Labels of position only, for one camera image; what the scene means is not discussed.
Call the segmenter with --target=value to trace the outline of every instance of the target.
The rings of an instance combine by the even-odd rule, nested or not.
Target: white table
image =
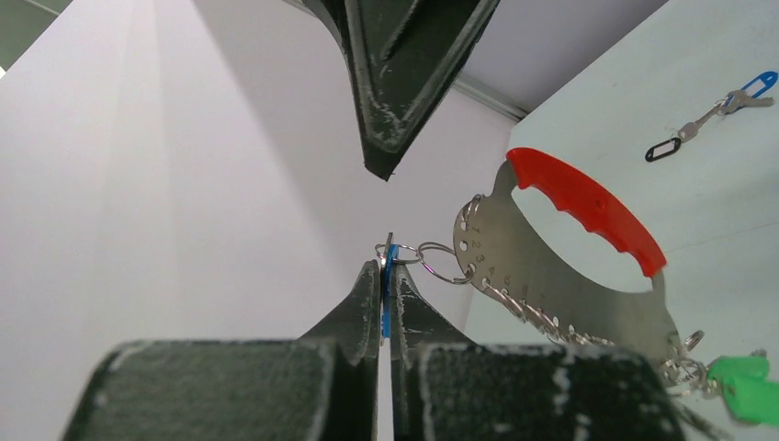
[[[779,70],[777,42],[779,2],[671,0],[518,124],[509,146],[579,168],[647,226],[668,258],[668,308],[683,337],[706,332],[693,351],[706,363],[764,347],[779,364],[779,105],[714,117],[674,156],[654,164],[643,156],[728,91]],[[766,95],[779,97],[779,86]],[[631,256],[537,190],[514,198],[584,275],[612,288],[649,286]],[[474,298],[466,332],[483,343],[546,342],[484,296]],[[722,401],[686,403],[738,439],[779,439],[770,427],[736,427]]]

